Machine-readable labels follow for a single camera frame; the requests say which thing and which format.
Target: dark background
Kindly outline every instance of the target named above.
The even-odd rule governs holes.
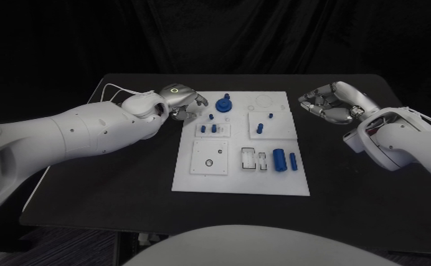
[[[431,114],[430,0],[2,0],[2,17],[3,123],[87,103],[107,73],[374,73]]]

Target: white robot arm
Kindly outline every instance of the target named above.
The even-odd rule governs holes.
[[[330,123],[361,121],[343,141],[355,152],[367,151],[385,169],[395,171],[418,162],[431,172],[431,125],[423,118],[431,119],[426,115],[408,107],[381,109],[367,94],[345,82],[318,88],[299,101]]]
[[[196,117],[186,112],[195,100],[198,105],[209,104],[181,84],[169,85],[159,94],[133,93],[121,106],[110,101],[91,103],[60,115],[0,124],[0,204],[41,169],[72,158],[107,154],[146,140],[169,115],[176,120]]]

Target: blue screw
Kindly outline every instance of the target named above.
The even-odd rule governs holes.
[[[264,130],[264,124],[258,124],[258,134],[263,134],[263,130]]]

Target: table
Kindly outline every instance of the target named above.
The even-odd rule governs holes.
[[[173,82],[198,91],[286,91],[312,196],[173,192],[182,122],[169,119],[152,139],[51,167],[21,222],[158,234],[250,224],[307,232],[359,247],[431,252],[431,174],[418,164],[395,172],[382,169],[342,141],[358,123],[333,125],[297,103],[302,94],[341,80],[382,107],[401,106],[377,75],[109,74],[91,102],[100,100],[107,83],[140,92]],[[114,92],[109,90],[107,98]],[[121,94],[119,100],[129,97]]]

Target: blue object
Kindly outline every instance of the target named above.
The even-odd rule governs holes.
[[[283,149],[276,149],[273,151],[273,154],[274,154],[276,171],[287,171],[286,157],[284,157]]]
[[[264,124],[258,124],[258,134],[263,134],[263,130],[264,130]]]
[[[297,157],[294,156],[294,153],[290,153],[290,164],[292,164],[292,170],[297,171],[299,166],[297,166]]]
[[[215,109],[220,112],[228,112],[232,109],[232,102],[231,102],[231,97],[230,94],[225,94],[225,98],[220,99],[220,101],[217,101],[215,103]]]

